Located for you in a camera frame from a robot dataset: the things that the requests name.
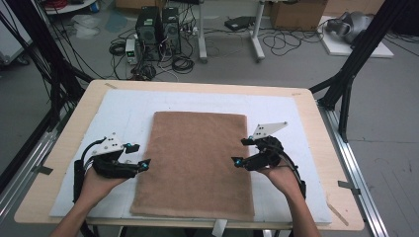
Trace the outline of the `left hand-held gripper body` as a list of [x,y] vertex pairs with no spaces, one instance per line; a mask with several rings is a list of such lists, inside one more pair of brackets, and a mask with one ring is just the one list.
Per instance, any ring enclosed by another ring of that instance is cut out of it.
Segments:
[[92,152],[93,168],[95,171],[110,179],[134,178],[138,172],[138,164],[127,164],[119,161],[125,152],[125,143],[115,133],[112,133]]

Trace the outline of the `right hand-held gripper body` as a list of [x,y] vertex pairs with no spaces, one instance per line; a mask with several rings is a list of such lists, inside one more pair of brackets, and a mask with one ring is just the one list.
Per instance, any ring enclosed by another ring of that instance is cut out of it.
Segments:
[[257,171],[266,166],[276,166],[280,163],[280,154],[284,152],[284,147],[273,133],[286,127],[286,121],[276,123],[258,124],[254,133],[248,138],[255,141],[255,146],[259,152],[244,159],[244,168],[247,171]]

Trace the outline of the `brown towel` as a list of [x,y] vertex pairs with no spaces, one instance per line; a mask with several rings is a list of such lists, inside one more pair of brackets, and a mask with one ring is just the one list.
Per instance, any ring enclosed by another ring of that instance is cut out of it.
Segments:
[[150,168],[138,176],[130,212],[251,221],[250,174],[232,161],[248,155],[246,135],[245,115],[155,113],[144,154]]

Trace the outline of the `person's left hand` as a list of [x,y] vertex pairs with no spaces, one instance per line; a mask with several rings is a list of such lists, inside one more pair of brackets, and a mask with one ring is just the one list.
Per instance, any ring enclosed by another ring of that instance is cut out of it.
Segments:
[[126,179],[104,178],[94,168],[90,168],[85,175],[78,202],[93,207],[105,198],[113,188],[125,181]]

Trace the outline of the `person's right hand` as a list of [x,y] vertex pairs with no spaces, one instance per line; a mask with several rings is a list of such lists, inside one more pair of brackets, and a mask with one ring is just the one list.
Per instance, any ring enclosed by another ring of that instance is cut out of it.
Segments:
[[301,195],[293,170],[285,161],[281,161],[278,166],[262,168],[259,173],[265,175],[287,198],[295,198]]

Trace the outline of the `white grid mat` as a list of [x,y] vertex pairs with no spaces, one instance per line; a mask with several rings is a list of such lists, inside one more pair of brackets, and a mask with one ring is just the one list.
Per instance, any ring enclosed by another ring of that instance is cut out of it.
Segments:
[[[273,134],[285,145],[285,151],[291,155],[292,160],[298,165],[302,179],[306,181],[306,202],[315,223],[324,226],[331,224],[332,215],[315,168],[311,148],[307,143],[296,100],[292,97],[110,90],[105,94],[71,162],[76,160],[76,155],[82,155],[82,148],[86,148],[88,142],[103,138],[112,132],[115,132],[123,142],[132,141],[145,145],[151,132],[152,116],[156,112],[245,115],[246,128],[250,130],[245,132],[245,136],[253,133],[258,124],[286,122],[285,128]],[[72,183],[74,172],[70,170],[73,170],[72,163],[65,172],[59,193],[49,212],[50,217],[63,217],[72,205],[72,197],[66,197],[72,193],[70,183]],[[253,206],[256,208],[254,220],[259,223],[291,221],[284,195],[262,174],[241,171],[241,174],[244,173],[251,177]],[[94,208],[89,217],[100,217],[100,211],[104,210],[108,203],[115,201],[115,207],[112,206],[110,211],[103,212],[104,218],[142,218],[139,215],[128,214],[128,203],[131,204],[134,197],[133,191],[128,191],[128,188],[133,188],[134,183],[136,181],[128,181],[116,187],[103,202],[98,204],[97,208]]]

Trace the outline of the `white strip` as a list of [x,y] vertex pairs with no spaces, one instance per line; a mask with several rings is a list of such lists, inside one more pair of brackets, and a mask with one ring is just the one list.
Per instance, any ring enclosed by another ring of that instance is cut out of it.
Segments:
[[214,222],[214,226],[211,232],[211,235],[213,237],[222,237],[225,227],[227,225],[228,220],[227,219],[217,219]]

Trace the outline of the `tan tape strip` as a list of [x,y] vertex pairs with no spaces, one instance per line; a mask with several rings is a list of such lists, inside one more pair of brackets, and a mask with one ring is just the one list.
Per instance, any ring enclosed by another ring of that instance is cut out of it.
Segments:
[[327,206],[345,226],[349,226],[349,222],[344,218],[344,216],[332,204],[327,202]]

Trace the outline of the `white power supply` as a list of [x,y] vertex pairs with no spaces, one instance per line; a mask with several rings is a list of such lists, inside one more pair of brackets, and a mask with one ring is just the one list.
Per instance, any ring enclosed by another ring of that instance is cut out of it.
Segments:
[[137,63],[135,39],[126,40],[126,59],[130,65],[135,65]]

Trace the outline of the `black flat device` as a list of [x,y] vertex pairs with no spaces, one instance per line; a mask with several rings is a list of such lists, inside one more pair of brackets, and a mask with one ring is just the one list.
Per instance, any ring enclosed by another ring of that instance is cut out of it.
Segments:
[[227,21],[224,22],[224,25],[236,32],[239,30],[243,30],[243,29],[247,29],[248,27],[252,26],[256,21],[255,17],[246,17],[246,16],[242,16],[242,17],[237,17],[234,19],[229,19]]

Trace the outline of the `white floor board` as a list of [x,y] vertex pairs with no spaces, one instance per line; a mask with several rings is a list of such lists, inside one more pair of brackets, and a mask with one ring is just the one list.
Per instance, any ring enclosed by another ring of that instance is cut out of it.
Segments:
[[[349,56],[352,53],[350,46],[344,42],[335,33],[328,33],[325,30],[326,22],[330,20],[329,16],[322,16],[319,22],[317,32],[322,35],[321,42],[326,51],[334,56]],[[373,58],[393,58],[393,53],[380,42],[374,52],[371,54]]]

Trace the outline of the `large cardboard box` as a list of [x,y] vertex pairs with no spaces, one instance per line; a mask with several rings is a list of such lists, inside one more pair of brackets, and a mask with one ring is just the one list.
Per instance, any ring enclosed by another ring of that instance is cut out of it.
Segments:
[[328,0],[297,0],[296,3],[274,3],[271,24],[276,29],[314,31],[320,22]]

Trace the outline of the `white round table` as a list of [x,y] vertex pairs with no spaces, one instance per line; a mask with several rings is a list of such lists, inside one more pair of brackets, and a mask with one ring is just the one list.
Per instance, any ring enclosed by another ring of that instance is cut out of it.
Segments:
[[99,11],[97,0],[45,0],[42,6],[48,15],[74,12],[87,7],[93,12]]

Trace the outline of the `grey helmet-shaped device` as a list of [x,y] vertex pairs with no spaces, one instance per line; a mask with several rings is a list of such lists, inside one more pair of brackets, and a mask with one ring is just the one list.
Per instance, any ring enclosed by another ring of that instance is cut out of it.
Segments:
[[370,25],[373,18],[362,12],[345,12],[342,16],[330,19],[325,31],[334,33],[348,44],[352,44]]

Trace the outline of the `aluminium rail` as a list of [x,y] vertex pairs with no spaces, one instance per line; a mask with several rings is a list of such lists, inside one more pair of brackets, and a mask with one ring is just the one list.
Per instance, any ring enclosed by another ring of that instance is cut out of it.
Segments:
[[339,118],[334,111],[318,107],[323,118],[337,157],[343,168],[348,183],[361,190],[359,195],[352,196],[358,206],[365,226],[372,237],[389,237],[377,206],[364,179],[356,156],[348,142],[345,142],[338,131]]
[[5,171],[0,174],[0,225],[37,175],[33,169],[43,166],[72,112],[73,110],[62,110],[56,118],[52,118],[52,111],[48,111]]

